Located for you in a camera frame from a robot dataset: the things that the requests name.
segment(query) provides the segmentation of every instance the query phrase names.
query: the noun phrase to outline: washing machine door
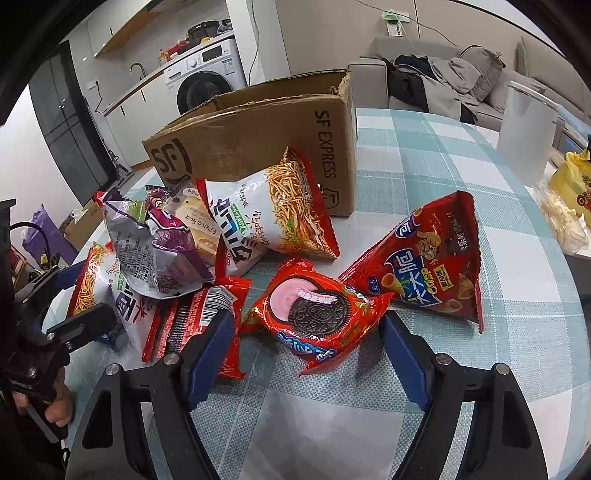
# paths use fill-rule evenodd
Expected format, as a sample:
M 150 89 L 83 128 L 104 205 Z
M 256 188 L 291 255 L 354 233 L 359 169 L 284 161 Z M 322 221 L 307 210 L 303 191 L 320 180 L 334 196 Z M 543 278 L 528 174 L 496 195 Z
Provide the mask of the washing machine door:
M 216 95 L 231 91 L 232 86 L 219 73 L 195 72 L 185 78 L 178 88 L 178 112 L 183 114 Z

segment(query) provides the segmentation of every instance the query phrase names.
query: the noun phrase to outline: faucet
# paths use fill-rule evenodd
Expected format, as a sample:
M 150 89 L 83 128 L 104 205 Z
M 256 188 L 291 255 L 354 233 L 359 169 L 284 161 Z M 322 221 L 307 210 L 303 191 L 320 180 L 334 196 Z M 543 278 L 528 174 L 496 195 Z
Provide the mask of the faucet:
M 139 65 L 139 68 L 142 69 L 142 75 L 143 75 L 142 78 L 146 78 L 146 71 L 144 70 L 144 66 L 138 61 L 131 64 L 131 68 L 129 69 L 129 72 L 131 73 L 131 70 L 133 70 L 136 65 Z

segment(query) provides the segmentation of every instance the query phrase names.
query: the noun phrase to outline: human hand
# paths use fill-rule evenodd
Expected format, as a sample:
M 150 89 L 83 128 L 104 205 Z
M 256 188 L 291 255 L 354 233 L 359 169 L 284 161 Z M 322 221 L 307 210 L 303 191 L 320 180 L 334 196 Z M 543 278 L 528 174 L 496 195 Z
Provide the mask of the human hand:
M 55 423 L 58 427 L 63 427 L 70 423 L 73 414 L 72 398 L 70 389 L 64 383 L 66 377 L 65 367 L 60 368 L 56 380 L 53 382 L 53 388 L 56 390 L 56 399 L 48 404 L 45 410 L 45 418 L 50 423 Z M 19 410 L 24 410 L 29 405 L 29 398 L 22 393 L 12 392 L 14 403 Z

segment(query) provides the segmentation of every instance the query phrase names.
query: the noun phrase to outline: yellow snack bag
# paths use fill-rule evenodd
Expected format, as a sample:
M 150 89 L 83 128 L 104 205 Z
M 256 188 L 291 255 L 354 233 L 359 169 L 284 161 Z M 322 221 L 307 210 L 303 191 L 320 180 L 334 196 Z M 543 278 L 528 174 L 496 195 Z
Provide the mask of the yellow snack bag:
M 577 214 L 583 214 L 591 227 L 591 163 L 589 150 L 568 152 L 566 161 L 550 179 L 550 188 L 562 197 Z

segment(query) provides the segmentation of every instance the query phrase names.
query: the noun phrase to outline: washing machine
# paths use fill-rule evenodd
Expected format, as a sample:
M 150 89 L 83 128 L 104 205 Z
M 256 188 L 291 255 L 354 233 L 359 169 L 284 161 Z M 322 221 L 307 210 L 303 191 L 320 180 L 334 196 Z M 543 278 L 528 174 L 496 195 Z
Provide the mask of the washing machine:
M 199 50 L 164 71 L 165 83 L 176 94 L 179 114 L 210 98 L 246 86 L 236 40 L 228 38 Z

